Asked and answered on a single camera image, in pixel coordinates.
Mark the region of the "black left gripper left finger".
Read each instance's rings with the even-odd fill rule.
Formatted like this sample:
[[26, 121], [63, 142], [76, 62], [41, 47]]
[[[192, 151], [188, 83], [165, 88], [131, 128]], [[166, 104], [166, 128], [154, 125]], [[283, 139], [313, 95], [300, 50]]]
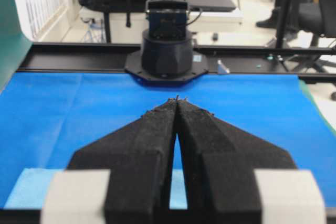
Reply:
[[170, 203], [176, 100], [74, 152], [57, 172], [41, 223], [153, 223]]

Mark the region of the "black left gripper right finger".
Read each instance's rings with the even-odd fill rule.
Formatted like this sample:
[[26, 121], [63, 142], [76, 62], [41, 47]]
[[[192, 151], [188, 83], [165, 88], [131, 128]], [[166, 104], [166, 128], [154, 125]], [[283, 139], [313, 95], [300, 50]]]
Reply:
[[326, 223], [312, 173], [283, 148], [185, 100], [178, 138], [190, 210], [206, 223]]

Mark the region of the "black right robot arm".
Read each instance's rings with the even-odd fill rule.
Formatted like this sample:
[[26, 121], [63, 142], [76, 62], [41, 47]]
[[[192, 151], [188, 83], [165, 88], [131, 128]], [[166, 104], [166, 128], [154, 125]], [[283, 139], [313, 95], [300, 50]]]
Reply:
[[192, 35], [186, 0], [147, 0], [149, 28], [142, 34], [141, 64], [157, 76], [178, 76], [192, 67]]

